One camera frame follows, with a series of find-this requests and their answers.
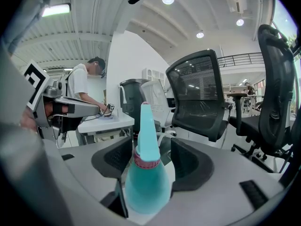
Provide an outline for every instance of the teal bottle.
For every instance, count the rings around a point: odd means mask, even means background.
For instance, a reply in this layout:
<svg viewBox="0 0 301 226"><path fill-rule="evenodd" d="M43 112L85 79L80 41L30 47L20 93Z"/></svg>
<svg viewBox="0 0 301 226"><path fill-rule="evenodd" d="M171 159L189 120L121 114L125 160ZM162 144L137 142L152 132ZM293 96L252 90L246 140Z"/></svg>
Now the teal bottle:
<svg viewBox="0 0 301 226"><path fill-rule="evenodd" d="M155 214L168 203L170 193L151 105L142 104L138 146L126 178L127 205L140 214Z"/></svg>

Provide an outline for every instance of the ceiling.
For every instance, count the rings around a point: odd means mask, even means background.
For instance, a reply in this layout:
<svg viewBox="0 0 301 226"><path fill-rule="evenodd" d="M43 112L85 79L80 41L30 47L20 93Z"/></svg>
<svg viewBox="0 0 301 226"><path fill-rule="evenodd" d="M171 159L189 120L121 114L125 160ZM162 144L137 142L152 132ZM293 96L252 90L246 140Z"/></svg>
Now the ceiling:
<svg viewBox="0 0 301 226"><path fill-rule="evenodd" d="M218 34L214 48L221 43L221 35L229 31L248 36L250 42L256 39L259 23L271 21L273 0L245 2L247 9L240 14L230 12L227 0L175 0L171 5L162 0L144 0L127 30L137 33L171 64L179 59L177 47L182 50L180 57L188 55L199 50L197 42L201 44L206 36L211 40ZM242 17L245 23L238 27L236 21ZM196 38L200 31L205 34L203 39Z"/></svg>
<svg viewBox="0 0 301 226"><path fill-rule="evenodd" d="M42 17L19 44L13 61L18 67L30 59L43 69L73 68L99 56L108 60L114 31L123 32L135 10L127 0L51 0L71 3L69 14Z"/></svg>
<svg viewBox="0 0 301 226"><path fill-rule="evenodd" d="M231 85L233 87L239 86L244 79L247 79L246 82L250 84L259 82L265 78L265 72L222 74L221 77L223 86Z"/></svg>
<svg viewBox="0 0 301 226"><path fill-rule="evenodd" d="M258 22L271 19L270 0L246 0L243 14L230 12L227 0L175 0L172 5L162 0L143 0L141 6L127 0L51 0L51 5L71 3L71 12L41 18L24 36L13 62L20 68L30 59L43 69L72 68L99 56L108 60L115 31L137 33L168 63L175 60L176 48L196 40L203 31L218 34L234 31L254 39ZM243 17L245 24L236 26ZM184 54L198 46L184 46Z"/></svg>

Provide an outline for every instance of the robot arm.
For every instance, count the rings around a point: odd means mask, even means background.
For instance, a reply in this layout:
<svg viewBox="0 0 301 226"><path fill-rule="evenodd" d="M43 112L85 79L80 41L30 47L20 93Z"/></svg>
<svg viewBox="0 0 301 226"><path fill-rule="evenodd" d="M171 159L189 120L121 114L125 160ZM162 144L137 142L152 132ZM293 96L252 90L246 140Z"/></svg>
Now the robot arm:
<svg viewBox="0 0 301 226"><path fill-rule="evenodd" d="M61 133L75 130L83 117L97 115L97 105L63 96L61 81L54 81L34 61L31 61L24 73L25 78L35 88L27 106L32 109L34 119L43 139L57 142ZM53 114L45 114L45 103L53 104ZM68 113L62 112L63 105Z"/></svg>

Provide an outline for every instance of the metal railing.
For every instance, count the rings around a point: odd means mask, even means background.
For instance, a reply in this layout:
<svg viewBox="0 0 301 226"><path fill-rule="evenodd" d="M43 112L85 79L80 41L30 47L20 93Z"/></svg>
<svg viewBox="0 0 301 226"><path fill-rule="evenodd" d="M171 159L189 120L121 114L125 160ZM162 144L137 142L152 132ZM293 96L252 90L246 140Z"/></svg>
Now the metal railing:
<svg viewBox="0 0 301 226"><path fill-rule="evenodd" d="M264 64L262 53L240 54L217 59L220 68L236 65Z"/></svg>

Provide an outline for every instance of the white office chair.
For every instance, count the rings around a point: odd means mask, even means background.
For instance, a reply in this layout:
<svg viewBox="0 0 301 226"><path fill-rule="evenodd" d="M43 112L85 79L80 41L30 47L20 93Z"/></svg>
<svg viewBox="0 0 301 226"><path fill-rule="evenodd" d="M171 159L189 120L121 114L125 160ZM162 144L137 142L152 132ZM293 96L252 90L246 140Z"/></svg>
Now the white office chair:
<svg viewBox="0 0 301 226"><path fill-rule="evenodd" d="M144 92L146 101L151 105L154 121L159 123L162 129L161 132L157 133L159 136L158 145L160 146L164 137L174 137L175 131L165 131L165 128L171 126L174 115L174 113L171 113L171 110L174 108L168 107L165 92L160 81L147 82L141 86L141 89Z"/></svg>

